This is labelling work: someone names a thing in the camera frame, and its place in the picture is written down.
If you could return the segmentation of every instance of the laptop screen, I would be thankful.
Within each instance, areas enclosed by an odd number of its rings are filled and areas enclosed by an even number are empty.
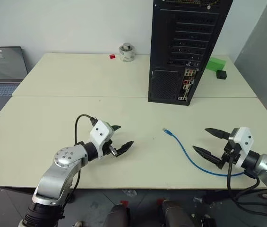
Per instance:
[[[0,47],[0,82],[19,83],[26,75],[21,47]]]

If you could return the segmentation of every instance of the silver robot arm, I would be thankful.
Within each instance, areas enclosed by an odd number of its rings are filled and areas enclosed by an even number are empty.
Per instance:
[[[193,146],[197,153],[203,158],[214,163],[222,169],[226,162],[231,160],[237,168],[244,168],[245,175],[258,177],[267,186],[267,155],[260,155],[252,150],[254,139],[250,129],[247,127],[235,128],[232,133],[227,133],[218,129],[206,129],[212,135],[228,141],[224,148],[224,154],[221,159],[215,157],[211,152]]]
[[[120,126],[110,126],[107,122],[89,118],[94,126],[90,132],[89,142],[62,148],[54,155],[53,164],[41,178],[28,212],[20,221],[19,227],[56,226],[58,221],[64,218],[64,207],[71,195],[70,187],[75,174],[80,175],[80,169],[87,165],[88,161],[101,159],[110,153],[117,157],[133,144],[133,141],[130,141],[116,150],[111,145],[111,137]]]

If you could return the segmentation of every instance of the black computer case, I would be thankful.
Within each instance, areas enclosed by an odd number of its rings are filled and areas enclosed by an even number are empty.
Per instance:
[[[154,0],[149,102],[189,105],[232,0]]]

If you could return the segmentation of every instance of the floor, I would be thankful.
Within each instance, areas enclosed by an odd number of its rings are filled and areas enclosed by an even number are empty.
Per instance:
[[[66,217],[59,222],[59,227],[71,227],[78,220],[83,220],[87,227],[101,227],[110,209],[120,201],[129,202],[131,226],[159,227],[158,199],[175,200],[187,213],[196,214],[196,217],[208,214],[215,218],[218,227],[267,227],[266,217],[245,213],[231,201],[205,205],[200,200],[205,193],[200,190],[77,190],[76,200],[66,206]],[[242,201],[267,202],[257,194],[247,195]],[[0,226],[17,227],[30,202],[30,194],[0,189]]]

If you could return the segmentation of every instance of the white wall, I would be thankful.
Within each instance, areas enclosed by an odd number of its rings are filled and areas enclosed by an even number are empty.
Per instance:
[[[0,0],[0,46],[19,45],[28,67],[45,52],[150,53],[152,0]],[[236,60],[267,0],[234,0],[215,54]]]

